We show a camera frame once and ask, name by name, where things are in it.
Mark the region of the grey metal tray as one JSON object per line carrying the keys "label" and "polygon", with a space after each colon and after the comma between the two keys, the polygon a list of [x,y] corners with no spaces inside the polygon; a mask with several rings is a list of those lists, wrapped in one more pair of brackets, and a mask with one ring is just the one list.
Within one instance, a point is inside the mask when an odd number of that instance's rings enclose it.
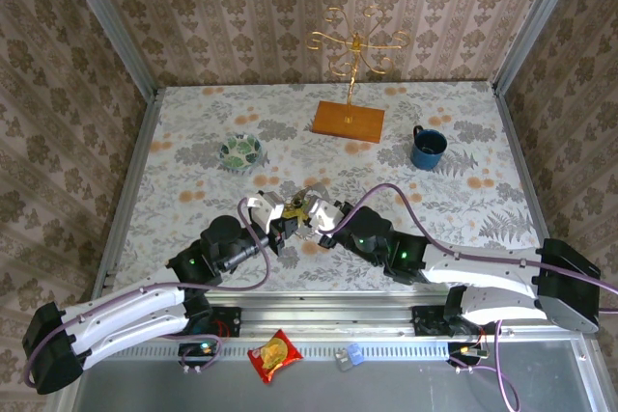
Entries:
{"label": "grey metal tray", "polygon": [[446,361],[302,359],[266,384],[246,360],[201,373],[176,361],[103,361],[49,396],[43,412],[618,412],[599,346],[566,335],[509,336],[472,370]]}

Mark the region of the dark blue mug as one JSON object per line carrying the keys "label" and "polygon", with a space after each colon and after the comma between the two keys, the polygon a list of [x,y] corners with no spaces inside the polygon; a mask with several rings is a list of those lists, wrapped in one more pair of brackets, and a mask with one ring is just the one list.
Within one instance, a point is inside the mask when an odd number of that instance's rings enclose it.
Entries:
{"label": "dark blue mug", "polygon": [[417,125],[413,129],[413,145],[410,160],[421,170],[429,171],[437,166],[447,149],[445,136],[434,130]]}

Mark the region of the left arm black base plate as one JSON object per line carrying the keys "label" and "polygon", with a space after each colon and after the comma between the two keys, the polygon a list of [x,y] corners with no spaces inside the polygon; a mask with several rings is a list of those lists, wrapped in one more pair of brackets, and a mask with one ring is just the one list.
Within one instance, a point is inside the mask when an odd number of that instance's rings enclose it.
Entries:
{"label": "left arm black base plate", "polygon": [[219,338],[237,338],[241,326],[241,308],[214,306],[189,317],[183,330],[170,337],[215,335]]}

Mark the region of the red snack packet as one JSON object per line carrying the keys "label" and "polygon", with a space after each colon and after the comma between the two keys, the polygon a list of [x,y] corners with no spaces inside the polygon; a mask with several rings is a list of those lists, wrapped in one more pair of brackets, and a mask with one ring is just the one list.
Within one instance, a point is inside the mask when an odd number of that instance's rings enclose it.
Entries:
{"label": "red snack packet", "polygon": [[272,381],[277,371],[303,359],[299,349],[290,341],[282,329],[259,347],[249,349],[248,359],[266,384]]}

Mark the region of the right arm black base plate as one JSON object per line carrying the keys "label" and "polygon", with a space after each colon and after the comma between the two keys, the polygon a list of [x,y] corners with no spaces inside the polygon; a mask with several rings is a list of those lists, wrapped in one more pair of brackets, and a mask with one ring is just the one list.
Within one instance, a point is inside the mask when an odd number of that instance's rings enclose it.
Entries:
{"label": "right arm black base plate", "polygon": [[416,336],[493,335],[495,323],[479,325],[462,315],[446,314],[439,305],[415,306],[411,308],[411,323]]}

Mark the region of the aluminium frame corner post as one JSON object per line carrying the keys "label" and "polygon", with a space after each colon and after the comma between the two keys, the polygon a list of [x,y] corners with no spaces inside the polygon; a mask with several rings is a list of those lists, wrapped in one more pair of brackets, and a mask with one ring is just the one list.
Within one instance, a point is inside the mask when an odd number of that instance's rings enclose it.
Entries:
{"label": "aluminium frame corner post", "polygon": [[505,96],[526,57],[540,37],[559,0],[534,0],[520,31],[493,80],[494,93]]}
{"label": "aluminium frame corner post", "polygon": [[142,97],[151,103],[157,85],[112,0],[86,0]]}

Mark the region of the aluminium frame cross rail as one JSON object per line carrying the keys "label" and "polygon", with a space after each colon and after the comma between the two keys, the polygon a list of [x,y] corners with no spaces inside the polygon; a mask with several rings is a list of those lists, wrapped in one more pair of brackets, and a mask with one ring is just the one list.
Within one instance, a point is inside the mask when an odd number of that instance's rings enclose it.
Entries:
{"label": "aluminium frame cross rail", "polygon": [[[416,336],[411,323],[411,308],[441,305],[446,299],[403,293],[348,296],[245,294],[216,297],[209,302],[212,306],[242,309],[238,338],[261,340],[282,329],[292,337],[305,340]],[[499,303],[496,313],[484,312],[481,318],[471,322],[486,325],[495,318],[543,320],[545,315],[539,305],[518,296],[512,302]]]}

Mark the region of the aluminium table side rail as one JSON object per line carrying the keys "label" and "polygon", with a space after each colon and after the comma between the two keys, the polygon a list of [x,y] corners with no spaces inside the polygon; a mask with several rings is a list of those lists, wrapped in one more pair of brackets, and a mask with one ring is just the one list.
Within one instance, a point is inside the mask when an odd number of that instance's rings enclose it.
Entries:
{"label": "aluminium table side rail", "polygon": [[493,281],[496,281],[495,285],[498,288],[536,300],[538,298],[538,283],[560,282],[562,278],[559,274],[540,267],[540,264],[543,264],[541,252],[545,239],[548,238],[548,228],[532,185],[506,100],[500,92],[494,91],[493,93],[528,208],[528,215],[524,216],[523,219],[531,220],[536,241],[525,249],[492,250],[489,257],[490,263],[483,264],[483,267],[487,267],[488,272],[493,276],[491,286],[493,286]]}
{"label": "aluminium table side rail", "polygon": [[136,204],[150,146],[154,139],[164,95],[165,89],[158,89],[147,105],[128,165],[123,189],[115,210],[107,242],[103,250],[98,275],[93,285],[92,299],[102,296],[113,286],[116,267],[124,250],[130,220]]}

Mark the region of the green leaf pattern bowl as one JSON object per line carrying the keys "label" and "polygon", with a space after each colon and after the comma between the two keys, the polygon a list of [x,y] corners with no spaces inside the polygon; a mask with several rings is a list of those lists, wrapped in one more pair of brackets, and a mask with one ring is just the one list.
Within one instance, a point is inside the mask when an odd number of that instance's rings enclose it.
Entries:
{"label": "green leaf pattern bowl", "polygon": [[219,149],[220,165],[234,173],[247,173],[256,167],[264,157],[264,148],[252,134],[233,134]]}

